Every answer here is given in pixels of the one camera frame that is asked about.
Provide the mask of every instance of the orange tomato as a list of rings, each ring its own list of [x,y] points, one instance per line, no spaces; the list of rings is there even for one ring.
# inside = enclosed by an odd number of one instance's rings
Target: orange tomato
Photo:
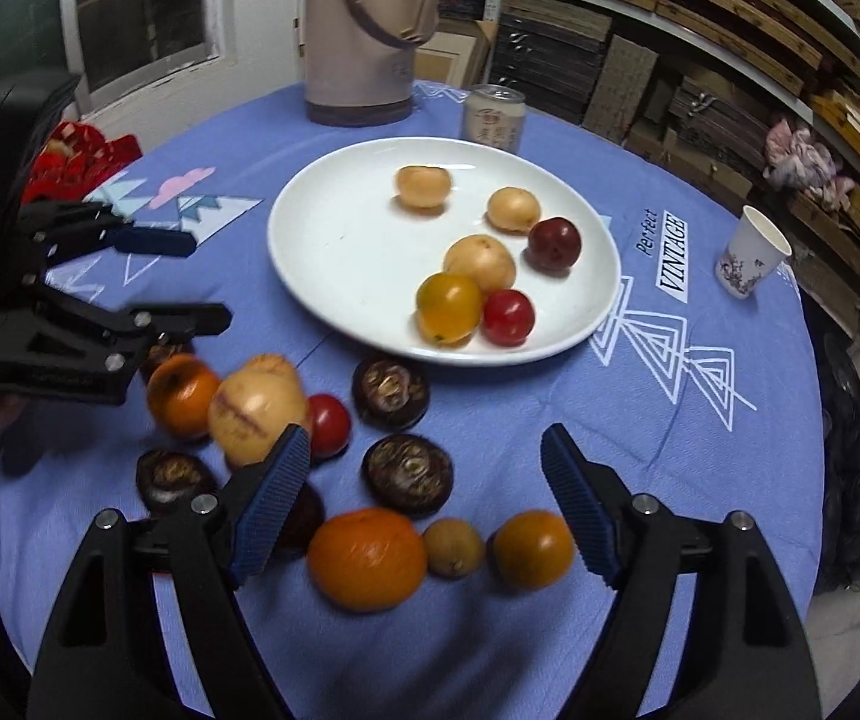
[[[390,509],[360,509],[324,522],[307,552],[320,592],[350,611],[402,604],[427,573],[423,538],[409,517]]]
[[[561,579],[570,570],[574,551],[563,517],[539,509],[511,517],[493,538],[500,573],[524,590],[538,590]]]
[[[177,439],[201,439],[209,432],[210,401],[219,386],[220,377],[205,362],[174,354],[149,377],[146,405],[160,427]]]
[[[484,311],[484,295],[469,276],[435,274],[416,292],[416,324],[427,341],[444,346],[470,336]]]

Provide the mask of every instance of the blurry fruit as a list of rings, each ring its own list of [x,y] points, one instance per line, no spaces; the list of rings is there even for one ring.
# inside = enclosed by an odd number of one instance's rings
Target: blurry fruit
[[[313,435],[310,404],[299,381],[258,367],[227,376],[210,403],[210,435],[231,469],[261,463],[292,423]]]
[[[351,611],[382,611],[419,589],[427,551],[412,522],[389,509],[361,509],[323,523],[307,567],[320,592]]]
[[[149,377],[174,354],[194,354],[193,343],[166,343],[160,346],[150,346],[146,353],[143,365],[140,365],[140,376],[143,376],[143,384],[149,384]]]
[[[545,218],[529,231],[527,259],[544,271],[565,271],[580,257],[580,231],[562,217]]]
[[[519,346],[537,323],[534,305],[517,290],[499,290],[484,303],[484,336],[497,346]]]
[[[353,371],[353,404],[367,424],[407,430],[430,407],[430,382],[412,362],[372,357]]]
[[[207,410],[220,386],[205,362],[191,354],[174,354],[146,383],[146,405],[157,423],[180,440],[196,440],[209,429]]]
[[[196,455],[153,449],[137,461],[136,489],[150,514],[162,517],[184,498],[215,493],[217,480]]]
[[[538,590],[561,579],[570,570],[574,549],[563,517],[539,509],[517,514],[493,538],[500,574],[524,590]]]
[[[452,189],[453,180],[443,167],[409,165],[396,172],[396,191],[400,202],[409,208],[441,206]]]
[[[361,470],[380,503],[411,517],[438,512],[453,492],[450,456],[421,436],[378,440],[366,450]]]
[[[304,484],[296,494],[293,508],[289,510],[273,554],[279,557],[302,557],[306,555],[313,536],[326,520],[326,509],[319,493],[309,484]]]
[[[516,281],[516,263],[507,248],[489,235],[460,238],[443,258],[444,274],[469,276],[484,295],[508,290]]]
[[[459,343],[480,324],[484,295],[469,276],[435,274],[416,292],[416,324],[432,343]]]
[[[430,570],[447,579],[460,579],[476,571],[486,557],[486,545],[477,529],[463,519],[436,520],[423,531]]]
[[[313,420],[311,457],[314,460],[327,460],[345,450],[353,428],[345,405],[332,395],[311,395],[310,415]]]
[[[300,374],[296,371],[292,362],[289,362],[282,354],[258,354],[246,361],[244,367],[253,370],[262,370],[263,373],[274,373],[278,376],[287,376],[300,386]]]
[[[543,210],[531,191],[503,187],[491,194],[486,203],[486,218],[498,230],[527,233],[540,220]]]

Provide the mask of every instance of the brown fruit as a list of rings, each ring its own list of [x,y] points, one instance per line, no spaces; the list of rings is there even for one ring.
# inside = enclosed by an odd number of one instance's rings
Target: brown fruit
[[[326,509],[323,499],[312,485],[304,483],[273,545],[273,554],[281,557],[306,555],[313,536],[324,521]]]
[[[443,167],[408,165],[396,172],[396,191],[407,208],[438,208],[446,202],[450,189],[453,180]]]
[[[486,203],[486,218],[498,230],[528,233],[543,214],[539,200],[531,191],[503,187],[491,194]]]
[[[561,579],[575,546],[563,517],[533,509],[505,522],[493,538],[500,574],[513,586],[538,590]]]
[[[444,274],[469,276],[489,295],[508,290],[516,281],[516,263],[507,248],[491,235],[460,238],[443,258]]]
[[[262,370],[263,373],[275,373],[278,376],[287,376],[300,386],[300,374],[296,371],[292,362],[289,362],[282,354],[258,354],[246,361],[244,367],[253,370]]]
[[[261,463],[289,424],[311,434],[310,405],[299,381],[259,367],[226,377],[210,403],[210,435],[231,469]]]
[[[412,522],[389,509],[361,509],[323,523],[307,553],[310,577],[332,603],[383,611],[419,589],[427,551]]]
[[[180,440],[206,436],[207,411],[218,377],[205,362],[191,354],[174,354],[162,362],[146,383],[146,405],[157,423]]]
[[[443,518],[423,531],[430,570],[447,579],[476,571],[486,557],[486,545],[465,519]]]

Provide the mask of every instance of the potato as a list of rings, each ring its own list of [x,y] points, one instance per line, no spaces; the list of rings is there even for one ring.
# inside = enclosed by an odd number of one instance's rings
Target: potato
[[[534,194],[519,187],[498,189],[486,203],[489,223],[504,232],[528,233],[542,214],[543,210]]]
[[[450,172],[443,167],[407,165],[396,172],[396,191],[407,208],[438,208],[446,202],[452,189]]]
[[[210,401],[208,421],[231,470],[263,461],[290,423],[313,431],[299,381],[258,365],[246,365],[223,380]]]
[[[481,293],[508,290],[516,281],[516,263],[507,248],[489,235],[460,238],[443,258],[444,274],[469,276]]]

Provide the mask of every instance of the paper cup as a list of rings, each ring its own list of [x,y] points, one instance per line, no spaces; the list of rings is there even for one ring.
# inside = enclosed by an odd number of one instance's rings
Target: paper cup
[[[734,298],[750,297],[757,284],[793,254],[777,225],[745,205],[726,251],[717,261],[717,279]]]

